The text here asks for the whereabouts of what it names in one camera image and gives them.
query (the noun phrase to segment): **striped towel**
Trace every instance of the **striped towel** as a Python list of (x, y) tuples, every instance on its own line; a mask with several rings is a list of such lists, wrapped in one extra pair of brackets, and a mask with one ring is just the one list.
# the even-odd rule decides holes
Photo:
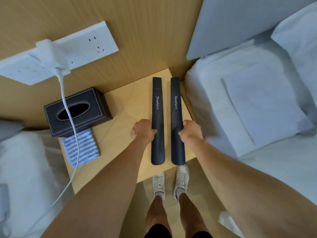
[[(78, 166), (88, 163), (91, 160), (94, 160), (99, 157), (99, 150), (97, 144), (93, 138), (92, 130), (86, 129), (77, 134), (79, 142), (79, 162)], [(73, 168), (76, 167), (78, 148), (76, 145), (75, 136), (69, 136), (62, 139), (61, 141), (68, 163), (71, 164)]]

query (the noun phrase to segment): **tissue box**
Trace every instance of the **tissue box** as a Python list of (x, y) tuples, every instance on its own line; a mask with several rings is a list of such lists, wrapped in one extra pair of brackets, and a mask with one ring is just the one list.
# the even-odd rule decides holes
[[(112, 120), (105, 96), (96, 88), (89, 88), (66, 98), (77, 133)], [(44, 107), (53, 137), (74, 134), (62, 100)]]

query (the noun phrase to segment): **wooden wall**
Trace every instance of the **wooden wall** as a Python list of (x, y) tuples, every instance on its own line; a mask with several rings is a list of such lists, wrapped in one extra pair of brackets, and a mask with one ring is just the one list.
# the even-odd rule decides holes
[[(0, 0), (0, 59), (106, 21), (119, 51), (65, 77), (66, 95), (107, 92), (170, 68), (184, 76), (203, 0)], [(57, 78), (28, 86), (0, 76), (0, 118), (47, 128), (43, 106), (60, 99)]]

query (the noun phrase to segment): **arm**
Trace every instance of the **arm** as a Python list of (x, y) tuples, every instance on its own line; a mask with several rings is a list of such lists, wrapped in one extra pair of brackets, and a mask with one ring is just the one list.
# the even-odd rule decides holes
[(317, 206), (306, 197), (208, 144), (194, 121), (179, 134), (245, 237), (317, 237)]
[(145, 119), (134, 125), (133, 141), (75, 195), (42, 238), (119, 237), (145, 147), (156, 133), (151, 125)]

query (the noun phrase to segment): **black shorts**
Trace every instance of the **black shorts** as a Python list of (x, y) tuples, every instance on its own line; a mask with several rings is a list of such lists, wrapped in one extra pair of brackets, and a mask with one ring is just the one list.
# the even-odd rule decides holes
[[(144, 238), (172, 238), (168, 229), (161, 224), (156, 224), (151, 227)], [(205, 231), (197, 232), (192, 238), (212, 238), (212, 236)]]

